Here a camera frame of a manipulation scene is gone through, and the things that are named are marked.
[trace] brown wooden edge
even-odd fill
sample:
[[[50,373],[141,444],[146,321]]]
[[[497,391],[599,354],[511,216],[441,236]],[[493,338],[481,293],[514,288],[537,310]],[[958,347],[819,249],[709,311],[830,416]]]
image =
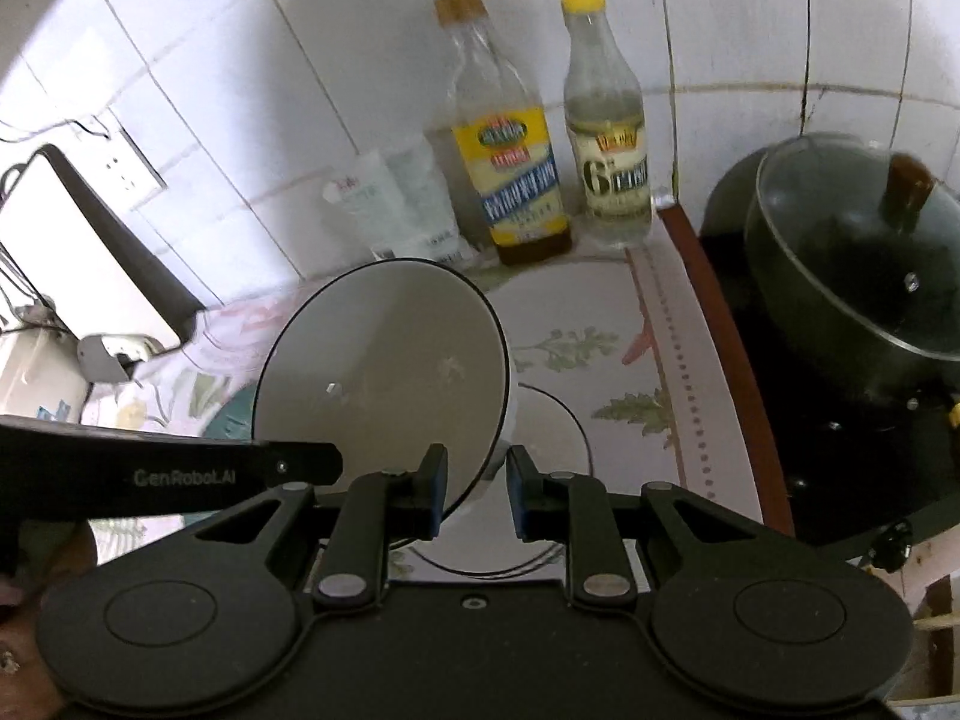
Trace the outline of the brown wooden edge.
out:
[[[727,387],[754,470],[763,522],[781,533],[793,536],[793,517],[786,496],[784,470],[776,454],[774,434],[763,408],[763,399],[757,389],[747,351],[743,348],[733,315],[720,290],[720,282],[683,208],[675,205],[660,211],[659,217],[664,221],[674,247],[680,252],[693,292],[707,319],[707,327],[727,378]]]

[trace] electrical outlet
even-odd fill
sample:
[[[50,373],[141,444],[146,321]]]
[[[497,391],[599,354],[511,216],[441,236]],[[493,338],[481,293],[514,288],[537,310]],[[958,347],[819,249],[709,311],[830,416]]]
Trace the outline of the electrical outlet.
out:
[[[131,141],[117,117],[109,111],[97,116],[109,138],[74,127],[77,144],[67,158],[109,209],[121,217],[166,189],[163,179]]]

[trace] floral tablecloth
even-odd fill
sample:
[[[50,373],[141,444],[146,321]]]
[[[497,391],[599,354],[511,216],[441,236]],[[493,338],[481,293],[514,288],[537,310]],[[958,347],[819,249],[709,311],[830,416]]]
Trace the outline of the floral tablecloth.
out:
[[[541,266],[490,266],[467,275],[500,317],[520,381],[573,412],[595,475],[609,490],[638,493],[645,482],[669,480],[760,519],[722,368],[660,223],[642,250],[606,255],[579,247]],[[95,386],[83,424],[247,439],[253,388],[270,348],[323,283],[201,313],[181,349],[144,362],[133,381]],[[182,526],[183,517],[94,523],[102,560]],[[477,581],[562,576],[562,557],[553,550],[522,572]],[[638,562],[635,571],[643,583]],[[463,579],[423,560],[416,544],[392,552],[391,573]]]

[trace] glass bottle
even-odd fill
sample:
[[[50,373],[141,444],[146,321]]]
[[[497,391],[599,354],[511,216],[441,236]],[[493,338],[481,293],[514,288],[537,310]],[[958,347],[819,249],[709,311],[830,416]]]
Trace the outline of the glass bottle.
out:
[[[448,116],[500,261],[563,254],[570,225],[536,88],[498,49],[483,1],[435,6],[459,55]]]
[[[603,247],[640,244],[653,208],[640,81],[613,39],[606,0],[562,0],[570,33],[566,126],[587,195],[587,235]]]

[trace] skin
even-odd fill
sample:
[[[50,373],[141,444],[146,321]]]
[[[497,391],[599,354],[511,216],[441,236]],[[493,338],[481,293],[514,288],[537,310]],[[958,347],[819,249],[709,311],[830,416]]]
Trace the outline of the skin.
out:
[[[64,698],[54,686],[40,653],[34,632],[37,615],[50,587],[90,570],[97,562],[97,547],[88,524],[80,523],[72,536],[59,546],[37,571],[40,590],[20,599],[13,613],[0,616],[0,649],[16,656],[20,670],[0,673],[0,720],[46,720],[64,707]],[[10,586],[5,590],[13,598]]]

